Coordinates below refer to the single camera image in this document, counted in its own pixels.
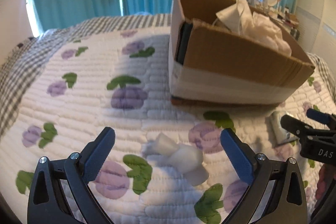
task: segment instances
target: crumpled white paper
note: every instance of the crumpled white paper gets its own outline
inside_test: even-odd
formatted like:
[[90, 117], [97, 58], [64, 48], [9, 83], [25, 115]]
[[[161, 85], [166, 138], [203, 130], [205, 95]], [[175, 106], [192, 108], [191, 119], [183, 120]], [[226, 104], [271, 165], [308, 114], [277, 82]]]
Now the crumpled white paper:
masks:
[[247, 0], [237, 0], [236, 4], [219, 11], [217, 18], [232, 32], [244, 35], [286, 56], [292, 49], [283, 40], [281, 29], [269, 17], [256, 12], [251, 13]]

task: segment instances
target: open cardboard box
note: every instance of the open cardboard box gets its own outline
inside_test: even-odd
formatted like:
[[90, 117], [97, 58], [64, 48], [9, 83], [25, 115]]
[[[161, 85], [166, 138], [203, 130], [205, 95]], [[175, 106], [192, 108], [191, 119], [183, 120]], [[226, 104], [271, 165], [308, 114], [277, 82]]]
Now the open cardboard box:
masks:
[[[169, 87], [179, 99], [215, 104], [274, 105], [314, 72], [314, 65], [281, 26], [292, 56], [212, 26], [235, 0], [174, 0], [169, 45]], [[250, 7], [251, 12], [261, 11]]]

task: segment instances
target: bed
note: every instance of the bed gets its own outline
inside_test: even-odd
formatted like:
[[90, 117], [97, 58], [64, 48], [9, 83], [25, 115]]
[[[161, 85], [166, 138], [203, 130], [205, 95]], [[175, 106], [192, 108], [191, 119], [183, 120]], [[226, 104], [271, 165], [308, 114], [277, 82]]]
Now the bed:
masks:
[[[114, 128], [115, 146], [89, 186], [115, 224], [221, 223], [246, 189], [218, 142], [226, 125], [255, 152], [297, 159], [312, 213], [321, 164], [300, 157], [297, 142], [275, 147], [268, 118], [274, 108], [171, 104], [170, 21], [167, 14], [94, 18], [49, 30], [13, 50], [0, 71], [0, 193], [22, 223], [38, 159], [81, 151], [105, 126]], [[309, 56], [314, 74], [276, 109], [322, 128], [305, 113], [311, 107], [336, 112], [335, 82], [325, 62]], [[148, 153], [147, 144], [160, 133], [202, 149], [209, 179], [192, 187], [163, 156]], [[84, 222], [66, 183], [63, 188], [74, 216]], [[204, 212], [201, 197], [207, 195], [216, 197], [217, 207]]]

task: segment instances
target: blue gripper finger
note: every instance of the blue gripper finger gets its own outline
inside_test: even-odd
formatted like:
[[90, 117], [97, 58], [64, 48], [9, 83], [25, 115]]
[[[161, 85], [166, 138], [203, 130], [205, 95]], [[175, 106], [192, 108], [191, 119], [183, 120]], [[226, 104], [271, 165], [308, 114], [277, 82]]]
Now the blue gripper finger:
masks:
[[329, 114], [317, 111], [312, 108], [307, 110], [307, 117], [322, 124], [328, 124], [330, 122]]
[[234, 140], [234, 132], [230, 129], [224, 129], [220, 135], [220, 143], [226, 152], [233, 168], [236, 170], [238, 177], [248, 185], [251, 185], [253, 177], [253, 166], [240, 146]]

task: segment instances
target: white quilt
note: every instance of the white quilt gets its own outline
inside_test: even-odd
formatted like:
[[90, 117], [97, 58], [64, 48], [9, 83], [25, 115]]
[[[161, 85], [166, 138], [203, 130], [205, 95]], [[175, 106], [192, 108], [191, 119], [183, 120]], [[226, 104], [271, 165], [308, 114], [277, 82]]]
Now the white quilt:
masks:
[[[81, 151], [105, 126], [115, 130], [115, 146], [89, 186], [115, 224], [223, 221], [246, 188], [218, 141], [221, 127], [227, 126], [255, 152], [278, 160], [295, 157], [305, 181], [308, 211], [313, 211], [321, 164], [300, 157], [299, 144], [272, 148], [275, 137], [267, 117], [274, 109], [172, 106], [168, 41], [167, 27], [111, 32], [68, 43], [51, 57], [0, 141], [0, 192], [23, 223], [38, 159], [64, 159]], [[319, 73], [312, 77], [277, 109], [323, 128], [305, 111], [315, 106], [336, 113], [336, 106]], [[163, 156], [143, 153], [161, 132], [177, 143], [197, 143], [210, 174], [205, 183], [192, 187], [163, 164]], [[83, 221], [66, 184], [64, 189], [74, 215]], [[214, 198], [213, 210], [200, 212], [202, 195]]]

